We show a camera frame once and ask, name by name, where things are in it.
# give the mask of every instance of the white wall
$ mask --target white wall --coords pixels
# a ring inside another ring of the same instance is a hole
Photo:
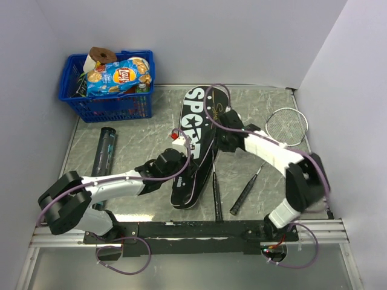
[[[57,100],[66,59],[37,3],[0,9],[0,271],[14,289],[39,213],[37,198],[58,177],[74,114]]]
[[[157,83],[298,88],[346,0],[37,0],[68,53],[151,49]]]
[[[296,98],[366,289],[386,289],[387,1],[348,0]]]

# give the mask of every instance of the metal frame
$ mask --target metal frame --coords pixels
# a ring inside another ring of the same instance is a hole
[[[296,96],[294,95],[294,90],[291,90],[291,99],[293,101],[293,104],[294,104],[294,107],[296,108],[297,111],[299,111],[298,109],[298,106],[297,106],[297,102],[296,102]],[[307,147],[308,147],[308,153],[312,153],[312,149],[310,148],[310,145],[309,145],[309,141],[308,141],[308,136],[305,135],[305,142],[307,144]]]
[[[166,85],[158,85],[160,89],[163,89]],[[192,85],[168,85],[168,87],[177,87],[177,88],[191,88]],[[240,85],[231,85],[231,88],[239,88],[242,87]],[[296,100],[294,98],[294,94],[291,95],[293,98],[294,105],[297,108]],[[65,155],[65,159],[63,161],[63,165],[60,171],[60,175],[62,176],[65,170],[65,166],[67,163],[68,155],[70,154],[71,146],[73,144],[74,136],[76,133],[76,129],[78,127],[80,118],[77,119],[76,124],[73,129],[73,133],[71,135],[69,145],[67,148],[67,152]],[[362,285],[362,281],[360,279],[359,271],[357,269],[354,257],[351,252],[351,248],[349,246],[348,236],[345,231],[345,227],[343,221],[341,219],[317,219],[317,220],[305,220],[298,221],[308,228],[310,228],[313,233],[316,235],[319,243],[324,244],[339,244],[342,250],[343,260],[345,262],[346,269],[348,271],[348,275],[350,277],[350,282],[352,284],[353,289],[364,289]],[[16,290],[28,290],[30,285],[31,277],[33,275],[34,267],[39,255],[39,251],[41,248],[96,248],[97,245],[85,245],[83,243],[85,232],[80,230],[71,230],[65,234],[61,234],[60,236],[54,236],[51,234],[49,228],[35,228],[33,236],[30,242],[30,248],[27,252],[27,257],[18,281],[16,285]],[[304,230],[302,227],[298,227],[298,242],[286,242],[287,245],[299,245],[299,244],[313,244],[314,240],[311,235]],[[276,242],[267,242],[261,243],[261,245],[273,245]]]
[[[346,271],[350,277],[352,288],[356,290],[363,290],[364,286],[360,278],[359,269],[357,268],[355,258],[352,254],[351,247],[348,244],[340,244],[341,253],[343,255]]]

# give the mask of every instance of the skateboard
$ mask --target skateboard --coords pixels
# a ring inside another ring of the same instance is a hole
[[[192,177],[179,176],[174,179],[171,204],[178,209],[193,207],[199,199],[204,185],[210,176],[212,160],[216,158],[214,146],[215,128],[207,119],[203,107],[204,93],[208,86],[197,86],[184,96],[180,113],[180,129],[191,138],[193,161],[199,169]],[[227,94],[218,88],[212,88],[207,98],[207,110],[217,120],[229,105]]]

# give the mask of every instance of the black tube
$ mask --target black tube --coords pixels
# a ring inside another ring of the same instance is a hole
[[[117,135],[115,134],[115,130],[113,128],[101,128],[91,176],[98,177],[111,174],[116,137]],[[105,201],[94,204],[92,208],[96,210],[103,210],[105,208]]]

